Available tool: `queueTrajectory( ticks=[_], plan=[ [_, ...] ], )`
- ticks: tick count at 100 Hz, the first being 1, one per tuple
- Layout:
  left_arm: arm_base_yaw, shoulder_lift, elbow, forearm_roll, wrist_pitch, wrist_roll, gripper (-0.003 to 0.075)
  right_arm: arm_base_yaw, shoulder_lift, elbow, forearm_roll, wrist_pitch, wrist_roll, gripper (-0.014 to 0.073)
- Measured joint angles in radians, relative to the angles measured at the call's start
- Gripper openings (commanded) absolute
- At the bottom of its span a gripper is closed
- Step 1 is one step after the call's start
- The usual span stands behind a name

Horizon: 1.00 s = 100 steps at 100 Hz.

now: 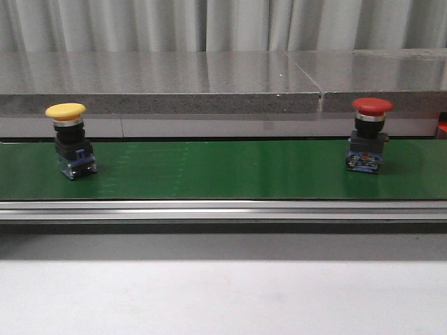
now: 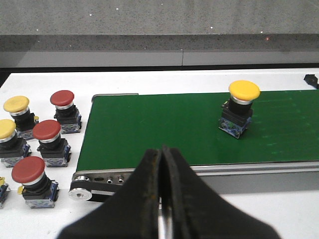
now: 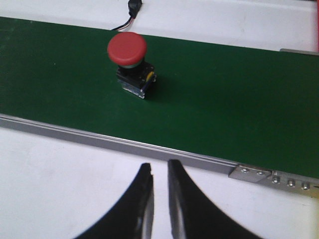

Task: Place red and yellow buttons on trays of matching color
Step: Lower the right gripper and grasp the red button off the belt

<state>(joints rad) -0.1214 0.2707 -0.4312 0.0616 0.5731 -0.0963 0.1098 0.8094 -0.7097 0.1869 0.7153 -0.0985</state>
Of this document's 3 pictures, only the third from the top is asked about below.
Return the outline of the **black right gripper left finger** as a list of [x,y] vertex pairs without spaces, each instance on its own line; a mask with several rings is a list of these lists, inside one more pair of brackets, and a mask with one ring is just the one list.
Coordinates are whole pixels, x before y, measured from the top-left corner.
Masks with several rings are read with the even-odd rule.
[[150,239],[154,219],[154,179],[143,163],[114,206],[78,239]]

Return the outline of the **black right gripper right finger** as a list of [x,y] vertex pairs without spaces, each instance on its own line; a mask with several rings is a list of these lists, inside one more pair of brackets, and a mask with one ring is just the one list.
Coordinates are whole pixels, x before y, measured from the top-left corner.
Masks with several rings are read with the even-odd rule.
[[168,202],[174,239],[258,239],[220,210],[179,160],[168,161]]

